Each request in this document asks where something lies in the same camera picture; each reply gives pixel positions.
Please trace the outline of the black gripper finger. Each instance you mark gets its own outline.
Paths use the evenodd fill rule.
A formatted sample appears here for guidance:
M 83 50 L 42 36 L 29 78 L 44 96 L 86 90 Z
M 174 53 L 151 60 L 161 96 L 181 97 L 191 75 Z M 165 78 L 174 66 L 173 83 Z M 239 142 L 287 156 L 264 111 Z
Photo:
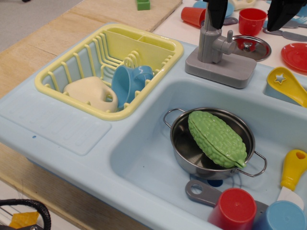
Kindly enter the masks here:
M 267 30 L 279 30 L 306 6 L 306 0 L 272 0 L 268 9 Z
M 227 11 L 228 0 L 205 0 L 207 2 L 206 15 L 209 16 L 209 22 L 215 29 L 221 29 Z

